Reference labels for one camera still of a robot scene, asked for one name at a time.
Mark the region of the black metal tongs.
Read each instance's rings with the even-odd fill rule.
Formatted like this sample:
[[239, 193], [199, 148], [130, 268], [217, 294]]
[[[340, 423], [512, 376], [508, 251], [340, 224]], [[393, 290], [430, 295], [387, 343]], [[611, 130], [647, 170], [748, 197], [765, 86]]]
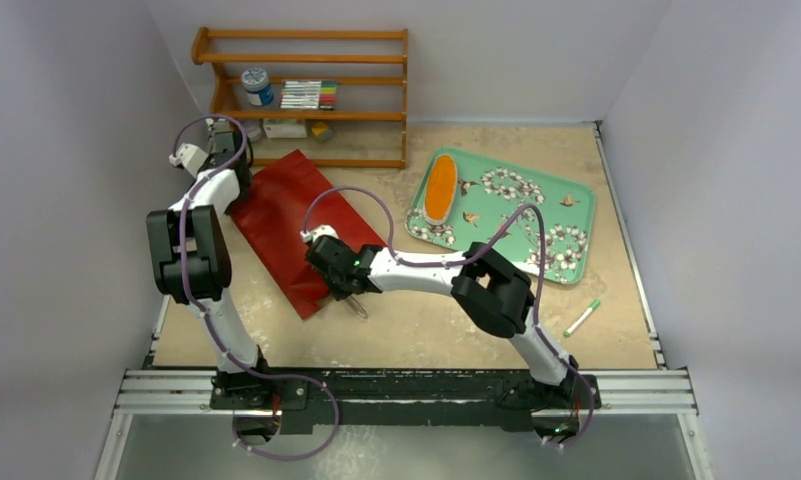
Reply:
[[345, 299], [345, 302], [348, 306], [354, 311], [354, 313], [362, 319], [367, 320], [369, 318], [369, 312], [364, 307], [364, 305], [356, 299], [355, 296], [350, 296]]

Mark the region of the red paper bag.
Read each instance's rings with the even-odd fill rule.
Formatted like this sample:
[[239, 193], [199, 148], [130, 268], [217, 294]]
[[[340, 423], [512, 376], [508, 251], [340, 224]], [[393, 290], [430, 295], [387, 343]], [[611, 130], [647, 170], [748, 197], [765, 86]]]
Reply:
[[322, 277], [305, 260], [300, 231], [308, 208], [333, 185], [301, 151], [258, 171], [245, 199], [230, 211], [238, 230], [303, 320], [329, 295]]

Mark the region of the fake bread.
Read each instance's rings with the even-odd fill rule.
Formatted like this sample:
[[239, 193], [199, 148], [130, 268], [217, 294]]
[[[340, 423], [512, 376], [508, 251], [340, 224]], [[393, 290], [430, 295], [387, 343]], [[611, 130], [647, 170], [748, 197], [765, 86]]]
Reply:
[[454, 158], [439, 155], [433, 162], [427, 178], [423, 213], [431, 225], [444, 224], [452, 210], [458, 186], [458, 169]]

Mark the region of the green floral tray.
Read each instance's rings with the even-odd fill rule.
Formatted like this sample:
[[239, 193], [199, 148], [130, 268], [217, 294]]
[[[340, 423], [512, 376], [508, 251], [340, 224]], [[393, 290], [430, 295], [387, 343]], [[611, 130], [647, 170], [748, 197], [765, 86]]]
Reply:
[[583, 277], [594, 220], [593, 190], [561, 177], [510, 164], [457, 148], [443, 147], [435, 162], [451, 157], [458, 180], [450, 216], [441, 225], [430, 224], [423, 208], [431, 167], [427, 167], [406, 215], [405, 227], [413, 237], [455, 251], [474, 242], [487, 243], [522, 205], [537, 206], [537, 217], [526, 210], [508, 228], [494, 249], [521, 270], [559, 284], [575, 284]]

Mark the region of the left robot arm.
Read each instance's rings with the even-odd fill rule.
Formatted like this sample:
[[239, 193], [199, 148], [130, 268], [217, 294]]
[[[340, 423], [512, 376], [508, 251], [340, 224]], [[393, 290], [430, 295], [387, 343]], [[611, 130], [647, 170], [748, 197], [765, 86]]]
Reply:
[[267, 408], [277, 390], [232, 298], [233, 268], [220, 225], [251, 185], [250, 141], [232, 127], [212, 128], [209, 149], [183, 143], [170, 162], [194, 181], [178, 201], [146, 217], [155, 284], [196, 316], [213, 346], [212, 408]]

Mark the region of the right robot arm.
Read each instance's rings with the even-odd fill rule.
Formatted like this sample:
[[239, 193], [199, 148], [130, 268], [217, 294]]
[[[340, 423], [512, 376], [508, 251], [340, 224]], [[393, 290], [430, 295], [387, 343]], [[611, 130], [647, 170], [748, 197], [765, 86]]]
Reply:
[[467, 252], [420, 254], [364, 245], [355, 251], [328, 233], [305, 233], [306, 261], [331, 295], [413, 291], [452, 298], [475, 326], [506, 339], [527, 364], [540, 399], [560, 407], [591, 383], [575, 359], [539, 318], [540, 296], [527, 274], [490, 246], [475, 242]]

